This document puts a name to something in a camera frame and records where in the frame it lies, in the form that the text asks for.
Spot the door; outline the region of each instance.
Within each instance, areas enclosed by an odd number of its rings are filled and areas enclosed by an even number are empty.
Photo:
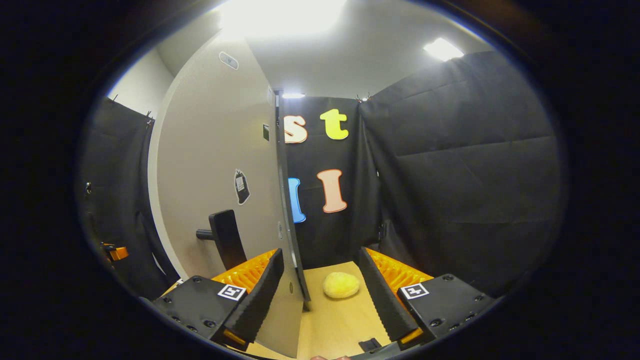
[[[282,248],[285,271],[256,341],[296,357],[303,297],[286,234],[275,96],[250,48],[220,31],[164,97],[149,151],[149,192],[163,246],[183,279],[225,271],[209,214],[233,209],[248,259]]]

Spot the foam letter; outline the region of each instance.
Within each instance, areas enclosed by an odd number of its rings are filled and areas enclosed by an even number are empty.
[[[303,222],[307,219],[305,214],[300,209],[300,200],[298,200],[298,185],[300,185],[300,179],[295,177],[289,178],[289,197],[291,198],[291,215],[293,216],[293,223]]]
[[[347,203],[342,200],[342,194],[340,193],[340,181],[338,181],[338,178],[341,175],[342,172],[337,169],[320,171],[317,175],[324,187],[325,204],[322,210],[325,213],[336,213],[347,208]]]
[[[303,127],[307,122],[302,116],[287,115],[284,117],[284,142],[301,143],[307,139],[307,130]]]
[[[342,140],[349,136],[348,130],[340,128],[340,121],[347,121],[347,115],[340,114],[338,109],[331,109],[320,115],[320,119],[324,120],[324,130],[327,136],[334,140]]]

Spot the white wall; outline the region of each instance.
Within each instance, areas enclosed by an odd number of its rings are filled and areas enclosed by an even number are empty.
[[[173,75],[153,48],[120,78],[108,97],[118,95],[117,103],[143,115],[151,111],[149,116],[155,119],[172,81]]]

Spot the ceiling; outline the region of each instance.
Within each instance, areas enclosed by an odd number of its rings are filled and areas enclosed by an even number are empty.
[[[219,22],[218,12],[206,13],[158,45],[174,76],[220,30]],[[438,37],[465,54],[492,49],[443,15],[400,0],[347,0],[336,25],[324,33],[247,42],[274,89],[355,98],[439,62],[422,49]]]

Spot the yellow sponge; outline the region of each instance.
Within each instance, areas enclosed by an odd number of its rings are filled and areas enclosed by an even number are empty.
[[[324,278],[323,290],[328,297],[343,299],[357,293],[360,281],[346,272],[332,272]]]

